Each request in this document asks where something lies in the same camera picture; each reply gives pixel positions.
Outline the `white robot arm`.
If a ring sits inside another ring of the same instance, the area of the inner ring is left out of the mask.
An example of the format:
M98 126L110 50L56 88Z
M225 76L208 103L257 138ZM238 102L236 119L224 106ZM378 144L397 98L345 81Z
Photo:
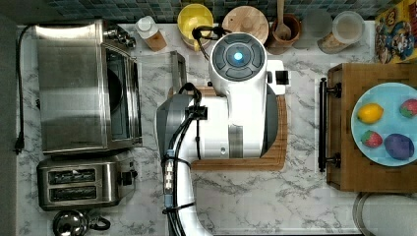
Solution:
M208 58L211 85L184 84L156 110L154 132L163 178L169 236L211 236L201 225L191 178L200 170L274 170L286 153L285 97L270 86L279 69L263 44L231 32Z

